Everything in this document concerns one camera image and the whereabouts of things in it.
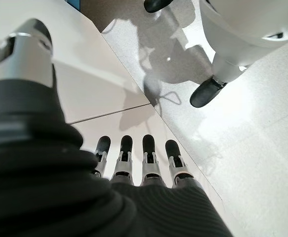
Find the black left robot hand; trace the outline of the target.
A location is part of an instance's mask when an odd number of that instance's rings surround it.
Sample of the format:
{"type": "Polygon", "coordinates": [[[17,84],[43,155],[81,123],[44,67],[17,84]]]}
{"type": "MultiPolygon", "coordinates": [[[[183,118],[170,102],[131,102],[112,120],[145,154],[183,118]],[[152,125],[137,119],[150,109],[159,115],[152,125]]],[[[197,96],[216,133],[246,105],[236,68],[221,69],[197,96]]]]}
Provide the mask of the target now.
{"type": "Polygon", "coordinates": [[[165,143],[172,188],[149,134],[140,186],[128,135],[112,178],[103,177],[110,138],[101,137],[94,153],[81,149],[59,102],[52,50],[35,18],[0,44],[0,237],[231,236],[174,140],[165,143]]]}

